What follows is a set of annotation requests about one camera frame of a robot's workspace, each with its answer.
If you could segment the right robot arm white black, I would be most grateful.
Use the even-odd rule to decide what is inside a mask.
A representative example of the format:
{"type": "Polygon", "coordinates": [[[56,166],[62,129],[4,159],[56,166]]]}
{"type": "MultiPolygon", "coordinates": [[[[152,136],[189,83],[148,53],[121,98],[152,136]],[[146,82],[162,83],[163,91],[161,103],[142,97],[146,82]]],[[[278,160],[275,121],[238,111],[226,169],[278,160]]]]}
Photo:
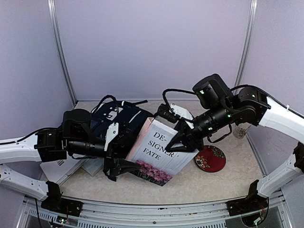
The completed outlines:
{"type": "Polygon", "coordinates": [[[190,113],[170,104],[164,116],[178,126],[177,133],[167,144],[169,152],[192,152],[202,149],[202,140],[232,124],[248,123],[274,129],[298,141],[292,155],[284,164],[262,179],[254,181],[245,198],[232,200],[228,206],[243,206],[253,211],[277,189],[304,172],[304,117],[283,105],[256,86],[240,85],[234,95],[218,74],[200,80],[192,88],[205,113],[192,117],[190,113]]]}

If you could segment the designer fate flower book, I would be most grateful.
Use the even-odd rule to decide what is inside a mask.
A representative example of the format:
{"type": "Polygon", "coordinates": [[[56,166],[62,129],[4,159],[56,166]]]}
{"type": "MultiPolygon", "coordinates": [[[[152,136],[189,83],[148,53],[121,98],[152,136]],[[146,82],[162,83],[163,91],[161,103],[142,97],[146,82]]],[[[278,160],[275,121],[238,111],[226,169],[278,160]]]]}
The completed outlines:
{"type": "Polygon", "coordinates": [[[130,173],[153,184],[164,186],[178,174],[199,152],[169,152],[165,149],[177,133],[173,128],[148,117],[126,156],[126,160],[140,165],[130,173]]]}

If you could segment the navy blue student backpack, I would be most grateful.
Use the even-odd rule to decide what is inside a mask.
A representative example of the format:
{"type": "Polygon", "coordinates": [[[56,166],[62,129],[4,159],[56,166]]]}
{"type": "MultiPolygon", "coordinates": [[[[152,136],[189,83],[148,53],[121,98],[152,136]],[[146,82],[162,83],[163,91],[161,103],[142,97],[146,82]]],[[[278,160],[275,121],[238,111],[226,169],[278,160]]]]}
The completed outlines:
{"type": "Polygon", "coordinates": [[[126,124],[130,129],[128,143],[125,146],[117,146],[114,150],[117,154],[126,155],[136,141],[146,119],[153,117],[151,112],[138,106],[146,102],[146,100],[137,103],[118,101],[111,95],[105,96],[91,111],[91,130],[93,134],[105,140],[106,131],[110,124],[114,122],[126,124]]]}

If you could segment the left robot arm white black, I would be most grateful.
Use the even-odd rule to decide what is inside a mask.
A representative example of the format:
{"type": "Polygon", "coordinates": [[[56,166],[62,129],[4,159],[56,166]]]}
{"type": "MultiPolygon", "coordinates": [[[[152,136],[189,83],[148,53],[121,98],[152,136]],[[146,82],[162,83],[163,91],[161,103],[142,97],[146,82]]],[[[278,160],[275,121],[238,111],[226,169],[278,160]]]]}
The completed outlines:
{"type": "Polygon", "coordinates": [[[91,126],[91,114],[84,109],[66,111],[58,128],[46,127],[22,138],[0,142],[0,182],[2,185],[41,202],[47,200],[56,211],[66,206],[58,184],[40,181],[18,173],[7,166],[12,162],[53,162],[65,160],[68,156],[84,155],[85,158],[104,159],[104,173],[108,179],[140,169],[140,165],[113,153],[113,148],[121,145],[119,123],[112,123],[107,129],[105,140],[96,137],[91,126]]]}

